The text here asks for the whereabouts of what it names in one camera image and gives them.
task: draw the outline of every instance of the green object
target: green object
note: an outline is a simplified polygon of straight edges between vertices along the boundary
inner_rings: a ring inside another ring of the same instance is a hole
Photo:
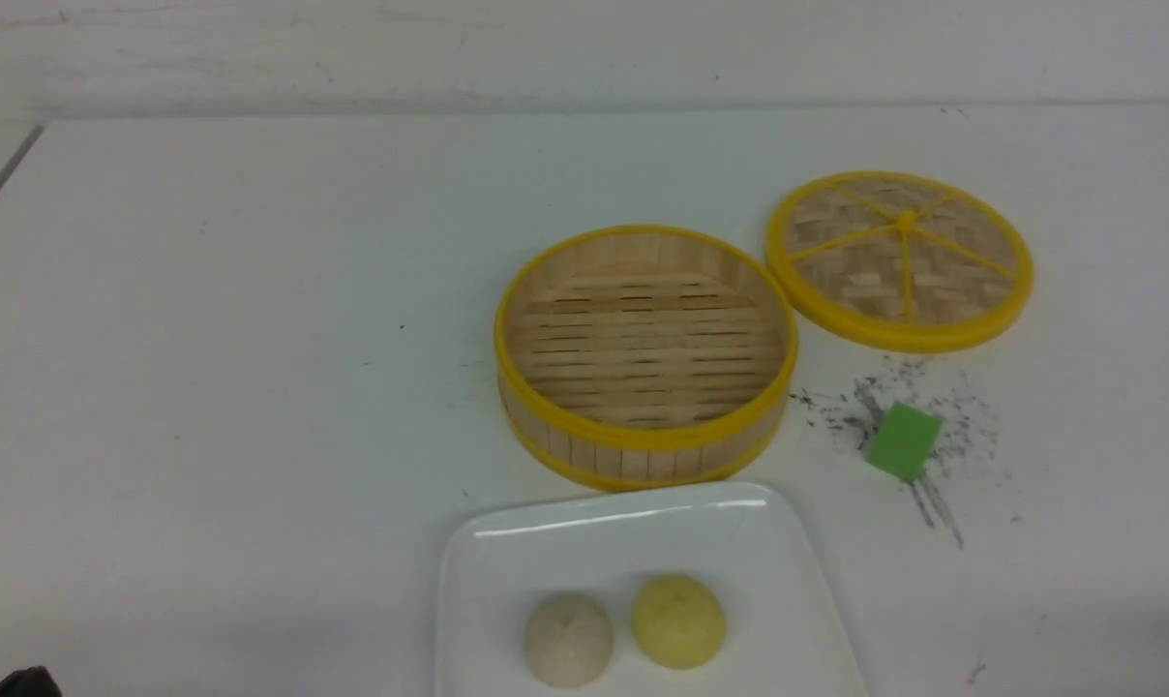
[[[920,479],[940,429],[938,416],[894,402],[869,448],[869,464],[902,481]]]

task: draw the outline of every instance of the square plate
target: square plate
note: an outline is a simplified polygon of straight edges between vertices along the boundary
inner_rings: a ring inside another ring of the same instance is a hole
[[[727,613],[712,662],[658,667],[632,640],[648,579],[686,573]],[[788,693],[864,697],[846,633],[791,508],[745,482],[670,486],[500,511],[461,526],[438,584],[437,697],[565,693],[524,665],[524,626],[542,600],[587,593],[615,623],[615,656],[573,695]]]

